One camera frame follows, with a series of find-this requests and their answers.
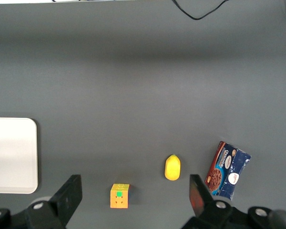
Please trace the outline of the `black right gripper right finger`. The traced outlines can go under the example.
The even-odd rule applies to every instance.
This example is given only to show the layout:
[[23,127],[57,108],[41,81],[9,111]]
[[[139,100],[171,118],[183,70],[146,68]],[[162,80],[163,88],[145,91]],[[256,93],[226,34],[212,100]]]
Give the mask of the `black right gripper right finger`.
[[246,213],[214,199],[199,175],[190,175],[189,199],[194,211],[183,229],[286,229],[286,210],[251,207]]

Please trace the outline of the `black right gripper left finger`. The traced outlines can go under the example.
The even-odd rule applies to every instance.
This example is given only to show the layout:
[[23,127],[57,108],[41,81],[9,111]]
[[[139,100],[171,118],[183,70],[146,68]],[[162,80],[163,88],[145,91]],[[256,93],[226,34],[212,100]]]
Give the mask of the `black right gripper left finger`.
[[36,200],[14,215],[0,208],[0,229],[65,229],[81,200],[81,175],[72,175],[49,200]]

